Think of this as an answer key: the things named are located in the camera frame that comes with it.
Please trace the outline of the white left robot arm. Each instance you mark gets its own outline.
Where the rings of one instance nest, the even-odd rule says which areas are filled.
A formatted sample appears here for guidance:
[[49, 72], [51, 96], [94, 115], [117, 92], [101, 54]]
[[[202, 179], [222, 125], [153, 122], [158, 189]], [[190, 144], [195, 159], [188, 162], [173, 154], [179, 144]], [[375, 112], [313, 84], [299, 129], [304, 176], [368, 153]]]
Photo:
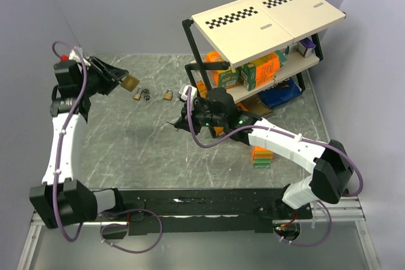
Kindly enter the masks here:
[[86, 61], [87, 74], [74, 59], [54, 65], [57, 85], [51, 95], [53, 143], [41, 185], [32, 187], [29, 200], [47, 228], [79, 224], [96, 219], [103, 212], [112, 221], [125, 213], [116, 191], [93, 192], [80, 182], [81, 144], [87, 127], [90, 98], [108, 95], [129, 75], [92, 56]]

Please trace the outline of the medium brass padlock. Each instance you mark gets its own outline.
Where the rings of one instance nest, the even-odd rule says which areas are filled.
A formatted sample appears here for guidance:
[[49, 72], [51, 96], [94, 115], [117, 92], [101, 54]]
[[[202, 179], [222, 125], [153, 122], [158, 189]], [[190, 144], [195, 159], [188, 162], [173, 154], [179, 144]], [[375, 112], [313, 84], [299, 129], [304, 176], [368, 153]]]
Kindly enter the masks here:
[[166, 101], [171, 101], [173, 99], [173, 91], [168, 89], [164, 95], [163, 95], [163, 99]]

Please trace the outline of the small brass padlock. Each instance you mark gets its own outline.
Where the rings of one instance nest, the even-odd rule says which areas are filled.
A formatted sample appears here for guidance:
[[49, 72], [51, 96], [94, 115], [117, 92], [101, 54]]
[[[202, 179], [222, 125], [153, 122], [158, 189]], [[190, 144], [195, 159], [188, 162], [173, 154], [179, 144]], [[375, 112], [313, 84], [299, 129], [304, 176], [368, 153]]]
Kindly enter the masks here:
[[139, 101], [141, 97], [142, 97], [142, 87], [139, 87], [136, 93], [133, 95], [133, 100]]

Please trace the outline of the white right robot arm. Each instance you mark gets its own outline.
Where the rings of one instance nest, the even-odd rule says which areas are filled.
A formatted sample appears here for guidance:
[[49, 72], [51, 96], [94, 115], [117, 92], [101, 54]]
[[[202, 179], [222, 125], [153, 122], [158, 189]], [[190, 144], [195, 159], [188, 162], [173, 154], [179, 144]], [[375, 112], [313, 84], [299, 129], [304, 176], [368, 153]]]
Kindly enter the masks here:
[[339, 141], [310, 140], [277, 127], [264, 117], [239, 109], [224, 88], [200, 97], [196, 87], [183, 85], [178, 98], [184, 106], [173, 126], [189, 132], [198, 146], [208, 149], [230, 138], [270, 150], [309, 173], [307, 178], [287, 185], [276, 204], [281, 217], [291, 218], [312, 201], [337, 204], [344, 196], [354, 165]]

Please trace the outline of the large brass padlock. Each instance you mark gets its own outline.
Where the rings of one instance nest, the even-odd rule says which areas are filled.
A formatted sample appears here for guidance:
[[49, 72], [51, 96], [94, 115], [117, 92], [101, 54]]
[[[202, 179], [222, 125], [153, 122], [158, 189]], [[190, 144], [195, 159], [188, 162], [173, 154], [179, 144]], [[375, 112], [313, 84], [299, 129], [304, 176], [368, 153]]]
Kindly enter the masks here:
[[128, 74], [121, 82], [121, 87], [129, 92], [133, 92], [138, 86], [140, 80], [131, 74]]

